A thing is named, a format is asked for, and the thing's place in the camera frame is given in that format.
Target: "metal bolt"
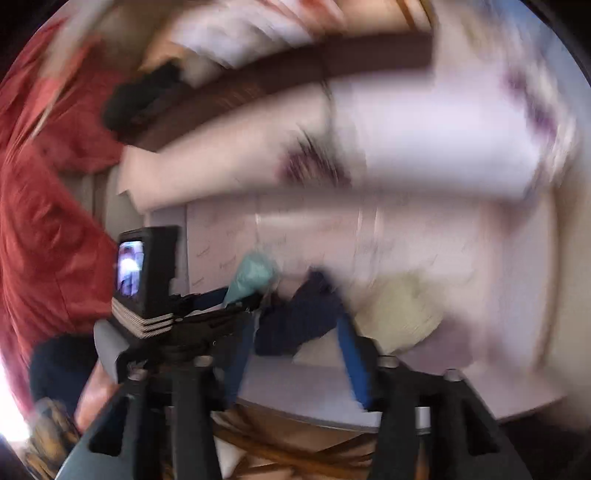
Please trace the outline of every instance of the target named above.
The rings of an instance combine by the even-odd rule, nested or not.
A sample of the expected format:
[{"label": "metal bolt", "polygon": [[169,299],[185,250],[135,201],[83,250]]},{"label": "metal bolt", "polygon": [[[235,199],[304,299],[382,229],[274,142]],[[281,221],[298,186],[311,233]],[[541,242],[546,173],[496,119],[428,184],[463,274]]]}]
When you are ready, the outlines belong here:
[{"label": "metal bolt", "polygon": [[400,362],[395,356],[384,355],[378,359],[378,365],[382,368],[396,368],[398,365],[400,365]]},{"label": "metal bolt", "polygon": [[213,357],[211,355],[200,355],[195,357],[193,360],[193,365],[196,367],[209,367],[213,363]]},{"label": "metal bolt", "polygon": [[460,372],[457,368],[448,368],[445,370],[443,378],[445,378],[448,382],[461,382],[463,380],[462,372]]}]

